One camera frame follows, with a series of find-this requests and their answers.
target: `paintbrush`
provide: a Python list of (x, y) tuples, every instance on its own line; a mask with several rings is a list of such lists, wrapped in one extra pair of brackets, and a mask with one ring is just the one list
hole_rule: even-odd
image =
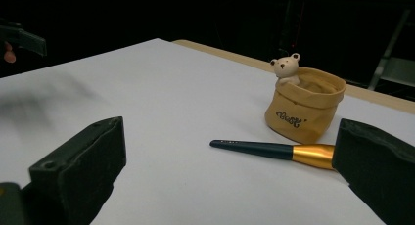
[(210, 145), (219, 149), (267, 158), (292, 160), (318, 168), (333, 169), (332, 157), (335, 149), (334, 145), (287, 145), (232, 140), (212, 140)]

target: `black background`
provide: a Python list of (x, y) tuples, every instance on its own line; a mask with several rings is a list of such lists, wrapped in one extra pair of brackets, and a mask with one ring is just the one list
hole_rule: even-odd
[[(366, 87), (412, 0), (2, 0), (0, 17), (47, 41), (48, 56), (16, 49), (1, 76), (154, 38), (187, 39), (263, 61), (294, 52), (300, 65)], [(412, 59), (413, 17), (394, 53)]]

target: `teddy bear ear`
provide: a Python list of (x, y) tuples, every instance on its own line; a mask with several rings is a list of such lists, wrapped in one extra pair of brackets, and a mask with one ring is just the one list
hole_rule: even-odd
[(300, 60), (300, 54), (299, 53), (294, 53), (293, 55), (291, 55), (291, 57), (293, 57), (294, 59), (296, 59), (297, 61)]

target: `black foam block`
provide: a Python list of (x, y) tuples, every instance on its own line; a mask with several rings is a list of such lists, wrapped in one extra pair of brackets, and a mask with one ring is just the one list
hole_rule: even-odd
[(342, 119), (333, 167), (386, 224), (415, 224), (415, 148), (377, 127)]
[(32, 224), (90, 224), (125, 165), (122, 117), (87, 126), (30, 167), (24, 195)]

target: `gold ferrule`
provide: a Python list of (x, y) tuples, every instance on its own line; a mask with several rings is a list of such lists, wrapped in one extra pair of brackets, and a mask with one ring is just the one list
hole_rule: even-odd
[(334, 145), (294, 145), (293, 161), (319, 168), (333, 169), (332, 158), (334, 150)]

